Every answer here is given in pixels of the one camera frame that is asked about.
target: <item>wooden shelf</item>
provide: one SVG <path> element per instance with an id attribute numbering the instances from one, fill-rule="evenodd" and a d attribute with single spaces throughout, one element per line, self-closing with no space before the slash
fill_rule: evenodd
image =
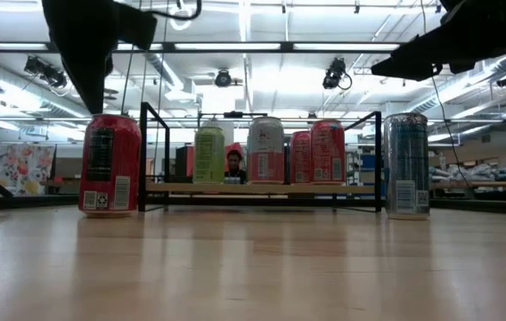
<path id="1" fill-rule="evenodd" d="M 374 186 L 342 185 L 223 185 L 223 184 L 179 184 L 165 183 L 146 185 L 147 192 L 187 193 L 374 193 Z"/>

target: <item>black cable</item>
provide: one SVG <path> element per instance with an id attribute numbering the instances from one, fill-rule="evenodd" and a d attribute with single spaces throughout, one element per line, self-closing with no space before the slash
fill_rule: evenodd
<path id="1" fill-rule="evenodd" d="M 350 79 L 350 86 L 343 88 L 339 83 L 339 88 L 344 91 L 347 91 L 348 89 L 352 88 L 352 85 L 354 84 L 354 82 L 352 81 L 352 77 L 350 77 L 350 75 L 348 75 L 345 71 L 344 71 L 344 74 L 348 77 L 348 79 Z"/>
<path id="2" fill-rule="evenodd" d="M 427 34 L 428 21 L 427 21 L 427 14 L 425 14 L 425 5 L 423 4 L 423 0 L 420 0 L 420 4 L 421 4 L 421 15 L 423 17 L 423 34 Z M 451 138 L 451 148 L 453 149 L 453 155 L 455 156 L 455 161 L 457 162 L 457 170 L 459 170 L 459 174 L 461 174 L 461 177 L 463 178 L 463 181 L 465 182 L 467 187 L 470 187 L 467 178 L 465 178 L 463 172 L 461 171 L 461 166 L 459 165 L 459 156 L 457 155 L 457 150 L 455 149 L 455 142 L 453 141 L 453 135 L 451 134 L 449 122 L 447 121 L 447 117 L 445 116 L 445 107 L 443 106 L 443 103 L 441 103 L 441 97 L 439 97 L 439 89 L 437 89 L 437 83 L 435 82 L 435 78 L 433 76 L 431 76 L 431 81 L 433 82 L 433 87 L 435 88 L 437 101 L 439 102 L 439 106 L 441 106 L 441 113 L 443 116 L 443 122 L 445 123 L 445 128 L 447 128 L 447 133 L 449 133 L 449 138 Z"/>
<path id="3" fill-rule="evenodd" d="M 467 181 L 467 178 L 465 178 L 465 176 L 463 175 L 463 172 L 461 171 L 461 165 L 459 165 L 459 156 L 457 155 L 457 150 L 455 149 L 455 142 L 453 141 L 453 135 L 451 134 L 451 129 L 449 128 L 449 122 L 447 121 L 447 117 L 445 116 L 445 107 L 443 106 L 443 103 L 441 103 L 441 98 L 439 97 L 439 89 L 437 89 L 437 83 L 435 82 L 435 78 L 431 77 L 431 81 L 433 81 L 433 87 L 435 88 L 437 101 L 441 106 L 441 112 L 443 116 L 443 122 L 445 123 L 445 128 L 447 128 L 447 133 L 449 133 L 449 138 L 451 138 L 451 148 L 453 149 L 453 155 L 455 156 L 455 161 L 457 162 L 457 170 L 459 170 L 459 174 L 461 174 L 463 181 L 469 188 L 470 187 L 469 181 Z"/>
<path id="4" fill-rule="evenodd" d="M 170 7 L 170 0 L 167 0 L 166 9 Z M 167 34 L 167 21 L 164 21 L 164 38 L 162 42 L 166 42 L 166 34 Z M 162 107 L 162 82 L 164 80 L 164 61 L 166 60 L 166 55 L 163 53 L 160 59 L 160 82 L 158 84 L 158 115 L 160 114 L 160 110 Z M 156 175 L 156 164 L 158 159 L 158 137 L 159 137 L 159 123 L 156 122 L 156 143 L 154 144 L 154 175 Z"/>
<path id="5" fill-rule="evenodd" d="M 162 16 L 162 17 L 169 18 L 169 19 L 174 19 L 177 21 L 192 21 L 201 15 L 201 1 L 202 0 L 196 0 L 196 12 L 194 12 L 192 15 L 190 15 L 188 17 L 178 16 L 178 15 L 170 14 L 167 12 L 160 12 L 157 10 L 149 10 L 149 12 L 152 12 L 158 16 Z"/>

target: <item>nutrition label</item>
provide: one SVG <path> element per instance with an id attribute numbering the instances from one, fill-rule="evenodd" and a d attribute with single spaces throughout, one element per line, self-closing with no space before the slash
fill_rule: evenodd
<path id="1" fill-rule="evenodd" d="M 110 181 L 112 171 L 113 128 L 93 128 L 89 137 L 86 179 Z"/>
<path id="2" fill-rule="evenodd" d="M 223 159 L 224 137 L 213 135 L 198 135 L 195 142 L 194 180 L 217 181 L 224 177 Z"/>

